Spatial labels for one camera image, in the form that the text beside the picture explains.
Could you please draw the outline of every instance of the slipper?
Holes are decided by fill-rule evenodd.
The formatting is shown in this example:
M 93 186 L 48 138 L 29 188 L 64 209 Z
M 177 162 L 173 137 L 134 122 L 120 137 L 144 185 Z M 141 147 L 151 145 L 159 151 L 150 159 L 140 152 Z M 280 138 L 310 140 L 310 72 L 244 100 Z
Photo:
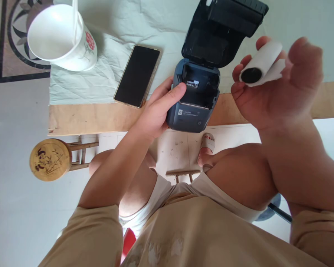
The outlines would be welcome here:
M 209 148 L 212 151 L 212 153 L 214 152 L 215 138 L 214 138 L 214 136 L 211 133 L 205 133 L 205 134 L 203 134 L 202 145 L 200 146 L 200 149 L 202 149 L 203 147 Z

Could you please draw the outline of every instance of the gold phone case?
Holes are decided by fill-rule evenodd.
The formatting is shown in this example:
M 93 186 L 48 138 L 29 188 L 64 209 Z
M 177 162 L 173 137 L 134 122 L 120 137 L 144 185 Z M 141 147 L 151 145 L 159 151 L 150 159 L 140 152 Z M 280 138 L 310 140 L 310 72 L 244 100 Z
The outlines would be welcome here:
M 132 53 L 134 52 L 134 49 L 135 49 L 136 46 L 141 46 L 141 47 L 146 47 L 146 48 L 150 48 L 150 49 L 153 49 L 153 50 L 157 50 L 157 51 L 160 53 L 160 54 L 158 55 L 158 58 L 157 58 L 155 67 L 153 68 L 153 72 L 152 72 L 151 77 L 150 77 L 150 80 L 149 80 L 149 82 L 148 82 L 148 84 L 147 84 L 147 87 L 146 87 L 146 90 L 145 90 L 145 95 L 144 95 L 144 98 L 142 99 L 142 102 L 141 102 L 140 106 L 134 106 L 134 105 L 131 105 L 131 104 L 128 104 L 128 103 L 125 103 L 125 102 L 121 102 L 121 101 L 118 101 L 118 100 L 115 99 L 116 92 L 119 90 L 120 82 L 121 82 L 122 78 L 124 77 L 125 70 L 126 70 L 127 66 L 129 65 L 129 61 L 130 61 L 131 55 L 132 55 Z M 143 45 L 139 45 L 139 44 L 134 45 L 134 48 L 133 48 L 132 51 L 131 51 L 129 60 L 127 61 L 126 67 L 125 67 L 125 69 L 124 69 L 124 72 L 122 73 L 122 76 L 121 76 L 121 79 L 120 79 L 118 88 L 117 88 L 116 91 L 115 91 L 115 94 L 114 94 L 114 101 L 115 101 L 115 102 L 118 102 L 118 103 L 121 103 L 121 104 L 125 104 L 125 105 L 128 105 L 128 106 L 134 107 L 134 108 L 141 108 L 141 107 L 144 105 L 145 101 L 146 101 L 146 97 L 147 97 L 147 94 L 148 94 L 148 92 L 149 92 L 149 90 L 150 90 L 150 86 L 151 86 L 153 77 L 155 76 L 155 72 L 156 72 L 156 70 L 157 70 L 157 66 L 158 66 L 158 64 L 159 64 L 159 62 L 160 62 L 160 59 L 161 59 L 161 50 L 160 50 L 160 49 L 156 49 L 156 48 L 152 48 L 152 47 L 148 47 L 148 46 L 143 46 Z

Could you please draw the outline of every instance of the wooden rung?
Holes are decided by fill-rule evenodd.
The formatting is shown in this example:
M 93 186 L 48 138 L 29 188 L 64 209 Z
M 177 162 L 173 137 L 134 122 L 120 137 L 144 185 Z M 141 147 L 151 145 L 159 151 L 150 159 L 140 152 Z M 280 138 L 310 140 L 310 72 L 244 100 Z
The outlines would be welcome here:
M 189 175 L 189 174 L 196 174 L 200 173 L 200 170 L 192 170 L 192 171 L 181 171 L 181 172 L 166 172 L 166 176 L 175 176 L 175 175 Z
M 85 148 L 82 149 L 82 159 L 81 159 L 81 164 L 85 163 Z
M 76 150 L 80 150 L 83 148 L 90 148 L 90 147 L 95 147 L 95 146 L 99 146 L 99 142 L 94 142 L 94 143 L 88 143 L 88 144 L 80 144 L 80 145 L 72 145 L 69 147 L 69 149 L 71 151 L 76 151 Z
M 69 169 L 69 171 L 75 171 L 78 169 L 84 169 L 89 167 L 89 163 L 84 163 L 84 164 L 79 164 L 79 165 L 72 165 L 71 168 Z

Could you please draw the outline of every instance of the portable printer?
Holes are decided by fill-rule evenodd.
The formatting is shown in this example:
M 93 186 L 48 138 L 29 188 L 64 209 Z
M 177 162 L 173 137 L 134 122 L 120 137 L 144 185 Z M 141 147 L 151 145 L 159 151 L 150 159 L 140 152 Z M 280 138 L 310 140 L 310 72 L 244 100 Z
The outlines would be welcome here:
M 203 131 L 219 97 L 219 68 L 235 57 L 241 42 L 251 37 L 268 6 L 258 0 L 201 0 L 194 13 L 176 66 L 172 87 L 184 82 L 187 91 L 167 113 L 177 131 Z

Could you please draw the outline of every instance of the white cup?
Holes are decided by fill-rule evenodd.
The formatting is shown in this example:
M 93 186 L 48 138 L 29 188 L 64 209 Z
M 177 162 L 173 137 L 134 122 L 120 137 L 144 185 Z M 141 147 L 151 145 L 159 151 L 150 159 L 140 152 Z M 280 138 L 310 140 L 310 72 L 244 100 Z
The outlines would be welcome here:
M 39 13 L 30 25 L 27 41 L 36 57 L 67 70 L 90 70 L 98 60 L 96 42 L 79 13 L 73 45 L 73 8 L 66 4 Z

